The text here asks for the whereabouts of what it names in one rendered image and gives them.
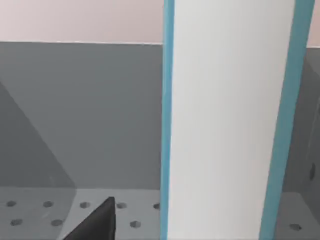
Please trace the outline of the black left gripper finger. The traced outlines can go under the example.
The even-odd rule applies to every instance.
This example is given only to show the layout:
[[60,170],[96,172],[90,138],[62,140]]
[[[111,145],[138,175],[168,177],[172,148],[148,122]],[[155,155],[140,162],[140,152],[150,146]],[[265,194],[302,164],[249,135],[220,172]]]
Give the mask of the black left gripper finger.
[[63,240],[116,240],[116,200],[107,198]]

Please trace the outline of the blue book with white pages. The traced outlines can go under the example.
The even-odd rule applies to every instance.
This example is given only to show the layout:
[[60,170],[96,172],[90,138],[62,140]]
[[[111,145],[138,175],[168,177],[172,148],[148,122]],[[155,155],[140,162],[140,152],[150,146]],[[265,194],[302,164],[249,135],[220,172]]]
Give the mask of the blue book with white pages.
[[164,0],[160,240],[273,240],[315,0]]

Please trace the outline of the grey pierced drawer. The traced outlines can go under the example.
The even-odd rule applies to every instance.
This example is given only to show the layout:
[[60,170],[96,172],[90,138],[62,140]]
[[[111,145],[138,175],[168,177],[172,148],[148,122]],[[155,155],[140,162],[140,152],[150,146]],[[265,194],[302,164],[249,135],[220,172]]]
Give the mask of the grey pierced drawer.
[[[164,47],[0,42],[0,240],[63,240],[109,197],[160,240]],[[306,64],[273,240],[320,240],[320,97]]]

